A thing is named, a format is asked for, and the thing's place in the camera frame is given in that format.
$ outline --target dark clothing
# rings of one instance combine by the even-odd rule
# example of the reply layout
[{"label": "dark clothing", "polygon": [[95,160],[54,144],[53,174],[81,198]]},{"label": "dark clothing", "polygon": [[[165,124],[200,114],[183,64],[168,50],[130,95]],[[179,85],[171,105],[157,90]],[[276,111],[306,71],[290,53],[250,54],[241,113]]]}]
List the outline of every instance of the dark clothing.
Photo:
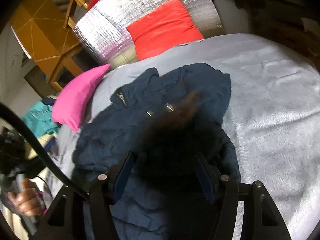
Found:
[{"label": "dark clothing", "polygon": [[[143,149],[141,135],[165,113],[165,105],[177,105],[192,91],[200,94],[193,120]],[[139,155],[123,197],[112,207],[121,239],[203,239],[208,234],[213,207],[204,198],[191,158],[200,151],[222,174],[240,181],[235,148],[221,128],[230,95],[229,74],[205,63],[161,77],[151,68],[119,88],[111,96],[113,104],[84,125],[73,154],[74,181],[105,173],[123,153]]]},{"label": "dark clothing", "polygon": [[53,99],[53,98],[43,98],[41,100],[41,102],[46,106],[53,106],[55,101],[56,101],[56,99]]}]

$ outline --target blurred hand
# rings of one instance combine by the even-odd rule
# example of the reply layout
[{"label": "blurred hand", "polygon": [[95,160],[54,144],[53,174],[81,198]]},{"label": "blurred hand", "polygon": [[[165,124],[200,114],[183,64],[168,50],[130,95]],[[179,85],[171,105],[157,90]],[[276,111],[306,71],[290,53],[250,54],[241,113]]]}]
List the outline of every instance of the blurred hand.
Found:
[{"label": "blurred hand", "polygon": [[156,123],[154,129],[177,130],[183,128],[196,114],[198,101],[199,93],[191,92],[184,101],[174,108],[173,112],[167,112]]},{"label": "blurred hand", "polygon": [[25,179],[21,183],[21,187],[24,190],[18,195],[15,195],[15,193],[12,192],[8,194],[9,200],[13,203],[17,210],[25,213],[25,215],[29,217],[42,215],[44,210],[36,196],[34,183],[29,179]]}]

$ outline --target metal bolt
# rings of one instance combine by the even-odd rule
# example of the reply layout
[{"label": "metal bolt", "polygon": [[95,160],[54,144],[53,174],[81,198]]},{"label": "metal bolt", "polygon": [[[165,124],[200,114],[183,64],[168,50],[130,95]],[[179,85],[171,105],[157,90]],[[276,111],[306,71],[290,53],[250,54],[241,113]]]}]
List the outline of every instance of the metal bolt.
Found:
[{"label": "metal bolt", "polygon": [[146,111],[148,116],[153,116],[153,112],[152,111]]},{"label": "metal bolt", "polygon": [[256,180],[255,184],[256,184],[257,187],[262,187],[263,186],[263,183],[260,180]]},{"label": "metal bolt", "polygon": [[167,103],[165,106],[166,106],[171,112],[174,111],[174,106],[173,106],[173,105],[170,105],[169,103]]},{"label": "metal bolt", "polygon": [[100,174],[98,180],[105,180],[108,176],[106,174]]},{"label": "metal bolt", "polygon": [[228,181],[230,178],[229,178],[228,175],[222,175],[222,176],[220,177],[220,179],[223,180],[223,181]]}]

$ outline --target wooden chair leg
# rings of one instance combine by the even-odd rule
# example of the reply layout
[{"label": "wooden chair leg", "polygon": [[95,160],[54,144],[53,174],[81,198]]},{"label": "wooden chair leg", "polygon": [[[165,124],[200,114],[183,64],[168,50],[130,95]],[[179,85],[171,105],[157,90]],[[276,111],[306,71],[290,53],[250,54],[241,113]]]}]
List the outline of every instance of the wooden chair leg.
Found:
[{"label": "wooden chair leg", "polygon": [[71,57],[64,57],[62,60],[62,64],[75,77],[83,73],[83,70],[73,61]]},{"label": "wooden chair leg", "polygon": [[51,85],[53,85],[54,89],[57,90],[58,92],[62,91],[62,87],[58,84],[58,82],[53,82],[51,83]]},{"label": "wooden chair leg", "polygon": [[58,80],[62,69],[63,69],[63,64],[62,64],[62,61],[60,60],[60,62],[59,62],[58,65],[56,66],[56,69],[54,70],[51,78],[48,80],[48,81],[50,82],[50,84],[53,85],[53,83]]}]

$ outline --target finger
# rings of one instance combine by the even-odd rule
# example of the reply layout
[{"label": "finger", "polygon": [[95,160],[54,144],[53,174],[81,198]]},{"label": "finger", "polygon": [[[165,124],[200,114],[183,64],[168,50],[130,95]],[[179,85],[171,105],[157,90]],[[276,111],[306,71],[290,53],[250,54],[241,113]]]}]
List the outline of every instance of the finger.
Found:
[{"label": "finger", "polygon": [[34,209],[31,209],[29,211],[26,211],[25,214],[28,216],[28,217],[31,217],[31,216],[39,216],[39,215],[42,215],[43,214],[43,209],[42,207],[36,207]]},{"label": "finger", "polygon": [[32,209],[34,209],[36,207],[39,207],[39,206],[40,206],[40,203],[39,203],[38,199],[37,198],[33,198],[33,199],[30,199],[29,201],[21,204],[19,206],[19,210],[21,212],[26,212],[26,211],[32,210]]},{"label": "finger", "polygon": [[18,204],[22,204],[35,197],[36,197],[36,193],[34,192],[34,190],[32,188],[27,188],[23,192],[18,194],[16,198],[16,202]]},{"label": "finger", "polygon": [[196,113],[197,104],[199,101],[199,93],[191,92],[186,100],[180,105],[179,115],[185,120],[190,120]]},{"label": "finger", "polygon": [[11,201],[11,203],[12,203],[14,206],[18,206],[17,201],[16,201],[16,195],[15,195],[15,193],[9,192],[9,193],[8,193],[8,199]]},{"label": "finger", "polygon": [[23,189],[26,189],[26,188],[34,188],[35,187],[35,184],[29,180],[29,179],[25,179],[23,182],[21,182],[21,187]]}]

